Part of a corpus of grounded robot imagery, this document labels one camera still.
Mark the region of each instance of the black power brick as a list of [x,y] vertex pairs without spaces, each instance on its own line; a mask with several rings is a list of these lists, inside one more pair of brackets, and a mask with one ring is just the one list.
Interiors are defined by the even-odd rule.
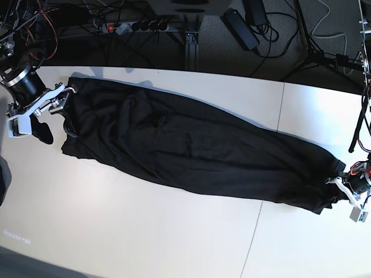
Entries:
[[252,50],[259,45],[252,28],[246,24],[237,10],[229,9],[222,15],[221,20],[232,33],[243,50]]
[[246,22],[251,26],[267,25],[268,18],[263,0],[243,0],[246,11]]

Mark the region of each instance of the metal bracket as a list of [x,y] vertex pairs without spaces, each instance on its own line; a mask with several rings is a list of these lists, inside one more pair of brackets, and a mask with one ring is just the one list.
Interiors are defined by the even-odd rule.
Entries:
[[185,33],[185,70],[198,70],[198,34],[199,32]]

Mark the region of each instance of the black garment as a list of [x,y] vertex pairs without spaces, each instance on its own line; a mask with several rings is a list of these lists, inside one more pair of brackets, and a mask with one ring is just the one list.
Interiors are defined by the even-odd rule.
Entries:
[[4,182],[4,177],[3,177],[3,174],[2,174],[2,169],[1,169],[1,166],[0,166],[0,206],[1,206],[2,202],[4,201],[5,191],[6,191],[5,182]]
[[325,178],[344,163],[319,146],[175,94],[70,78],[81,125],[62,150],[157,184],[320,213],[346,198]]

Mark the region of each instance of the table surface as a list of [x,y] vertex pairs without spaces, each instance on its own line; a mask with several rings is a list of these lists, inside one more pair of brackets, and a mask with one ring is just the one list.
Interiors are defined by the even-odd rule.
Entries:
[[[349,165],[361,97],[235,76],[154,69],[42,67],[48,87],[94,77],[203,101],[260,127],[318,144]],[[354,223],[346,201],[315,215],[284,204],[204,196],[62,155],[63,118],[44,113],[54,144],[10,139],[10,96],[0,91],[1,156],[11,183],[0,208],[0,246],[101,277],[369,277],[362,263],[371,220]],[[361,130],[365,145],[371,138]],[[6,236],[4,231],[31,244]]]

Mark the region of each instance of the dark floor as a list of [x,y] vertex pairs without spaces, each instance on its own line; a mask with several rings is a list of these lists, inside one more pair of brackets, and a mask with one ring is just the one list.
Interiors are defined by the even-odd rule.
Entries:
[[[267,12],[284,12],[296,16],[284,0],[263,0]],[[358,1],[353,0],[323,0],[331,8],[331,14],[322,22],[317,30],[318,34],[329,35],[343,32],[347,35],[348,46],[347,55],[355,58],[361,47],[362,38],[359,34],[361,29],[358,23],[360,15]],[[311,31],[318,20],[327,12],[323,4],[317,0],[300,0],[304,17],[309,31]],[[234,0],[232,8],[238,9],[244,17],[242,1]],[[296,22],[286,16],[268,15],[272,26],[279,32],[278,42],[272,43],[270,55],[279,54],[284,49],[288,39],[295,33]],[[135,34],[129,46],[138,49],[138,46],[148,38],[149,34]],[[104,58],[102,50],[99,48],[97,39],[94,42],[83,39],[80,44],[76,39],[73,41],[61,40],[57,56],[50,64],[54,65],[106,65],[113,67],[150,67],[148,61],[138,54],[133,54],[125,44],[115,39],[101,38],[101,45],[104,45],[106,53],[109,48],[109,61]],[[329,53],[343,53],[344,38],[336,39],[315,39],[318,45]],[[74,47],[76,51],[72,53],[70,49]],[[260,40],[259,52],[265,55],[268,51],[268,43]],[[287,53],[280,58],[266,59],[261,68],[254,74],[254,78],[280,80],[295,66],[300,64],[306,57],[307,49],[297,36],[292,41]],[[150,63],[155,68],[167,70],[184,69],[184,47],[172,40],[170,36],[161,34],[159,40],[157,36],[148,41],[140,53],[148,57]],[[236,40],[232,37],[228,29],[217,16],[205,16],[199,37],[199,71],[215,74],[226,74],[236,76],[250,76],[253,70],[260,64],[262,58],[252,52],[242,50]],[[354,71],[350,77],[362,85],[362,73]],[[349,81],[339,77],[325,68],[314,68],[300,72],[287,80],[291,83],[299,83],[310,86],[325,87],[328,89],[341,90],[345,92],[360,93],[359,88],[349,83]]]

